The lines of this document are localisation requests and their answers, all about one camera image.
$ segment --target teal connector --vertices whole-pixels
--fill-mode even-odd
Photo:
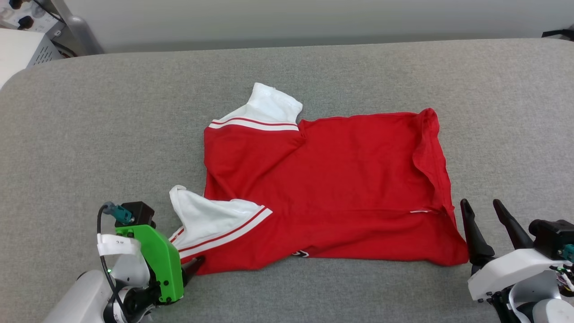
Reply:
[[[121,224],[130,224],[134,221],[134,217],[130,211],[124,209],[121,205],[115,205],[113,202],[106,202],[104,205],[104,214],[113,216]]]
[[[562,250],[562,257],[567,261],[574,263],[574,245],[567,244]]]

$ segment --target black cable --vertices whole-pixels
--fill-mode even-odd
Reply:
[[[65,51],[69,52],[70,54],[72,54],[73,57],[77,57],[77,54],[73,50],[69,49],[68,47],[66,47],[60,43],[58,43],[57,41],[52,40],[52,44],[54,44],[54,46],[56,46],[56,47],[59,47]]]
[[[58,20],[59,22],[61,22],[64,25],[66,24],[66,22],[62,18],[56,17],[55,14],[48,11],[48,9],[46,9],[46,7],[43,4],[41,4],[38,0],[33,0],[33,1],[38,5],[38,7],[44,9],[45,12],[47,12],[50,16],[54,17],[54,19]]]
[[[97,225],[98,234],[102,234],[102,212],[106,208],[107,205],[104,204],[102,205],[102,207],[100,207],[100,210],[98,211],[98,225]],[[123,317],[129,323],[129,320],[126,315],[126,308],[124,307],[122,300],[119,299],[118,292],[115,290],[114,282],[111,280],[110,273],[108,272],[106,258],[104,256],[100,256],[100,261],[102,262],[102,268],[104,269],[104,274],[106,275],[106,279],[108,281],[108,284],[110,285],[111,291],[114,294],[115,300],[118,302],[119,309],[122,311]]]

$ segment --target red jersey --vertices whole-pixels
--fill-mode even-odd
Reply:
[[[171,238],[200,274],[254,270],[289,255],[467,262],[432,109],[295,119],[301,103],[256,83],[204,132],[204,197],[170,192]]]

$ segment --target white power supply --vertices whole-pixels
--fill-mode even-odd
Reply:
[[[57,59],[62,56],[43,33],[0,28],[0,89],[24,68]]]

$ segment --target white tag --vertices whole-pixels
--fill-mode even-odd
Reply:
[[[114,234],[98,234],[98,252],[100,256],[136,255],[141,247],[141,243],[133,238],[116,236]]]

